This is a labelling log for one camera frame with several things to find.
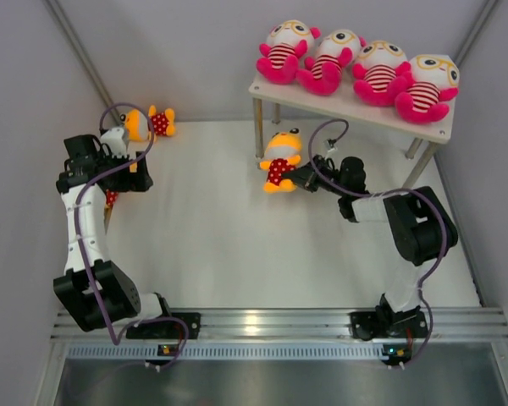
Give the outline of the orange plush polka dress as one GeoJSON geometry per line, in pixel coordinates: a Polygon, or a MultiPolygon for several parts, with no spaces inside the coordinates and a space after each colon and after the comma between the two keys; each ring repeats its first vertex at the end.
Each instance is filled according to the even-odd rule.
{"type": "Polygon", "coordinates": [[[264,192],[289,193],[296,189],[291,180],[284,178],[284,174],[297,169],[301,162],[301,150],[301,131],[298,128],[278,132],[273,136],[259,164],[259,167],[267,173],[263,185],[264,192]]]}

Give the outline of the pink panda plush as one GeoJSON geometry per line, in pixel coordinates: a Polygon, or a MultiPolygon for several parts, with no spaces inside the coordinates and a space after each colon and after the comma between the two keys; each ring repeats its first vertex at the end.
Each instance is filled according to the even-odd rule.
{"type": "Polygon", "coordinates": [[[322,39],[314,56],[305,59],[295,78],[309,93],[330,96],[340,87],[345,68],[366,45],[366,40],[352,30],[334,30],[322,39]]]}
{"type": "Polygon", "coordinates": [[[418,54],[403,79],[406,84],[395,96],[395,110],[408,123],[429,124],[450,112],[448,102],[459,93],[460,70],[448,55],[418,54]]]}
{"type": "Polygon", "coordinates": [[[276,85],[288,85],[295,80],[301,59],[321,36],[318,27],[289,19],[273,27],[265,42],[259,46],[261,57],[257,72],[276,85]]]}
{"type": "Polygon", "coordinates": [[[360,51],[352,67],[353,91],[369,106],[389,107],[393,104],[389,84],[409,69],[401,47],[389,41],[371,41],[360,51]]]}

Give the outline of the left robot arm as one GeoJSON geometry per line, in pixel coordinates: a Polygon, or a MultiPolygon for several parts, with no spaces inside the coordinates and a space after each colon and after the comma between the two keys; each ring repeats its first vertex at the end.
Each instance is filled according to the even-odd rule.
{"type": "Polygon", "coordinates": [[[105,210],[109,192],[146,192],[152,185],[146,158],[128,153],[126,129],[104,129],[65,140],[68,158],[56,188],[68,223],[64,273],[53,281],[63,307],[84,332],[125,319],[145,320],[154,337],[167,337],[174,317],[158,293],[142,294],[111,259],[105,210]]]}

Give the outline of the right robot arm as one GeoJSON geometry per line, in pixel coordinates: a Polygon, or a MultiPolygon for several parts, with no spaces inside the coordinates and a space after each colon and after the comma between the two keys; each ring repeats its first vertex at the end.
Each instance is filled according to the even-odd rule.
{"type": "Polygon", "coordinates": [[[351,314],[355,338],[425,338],[428,324],[420,289],[427,267],[458,241],[455,224],[429,187],[370,196],[363,161],[348,156],[336,167],[316,155],[308,164],[282,174],[281,181],[309,192],[338,195],[340,215],[353,223],[380,222],[389,230],[397,264],[384,266],[386,289],[372,310],[351,314]]]}

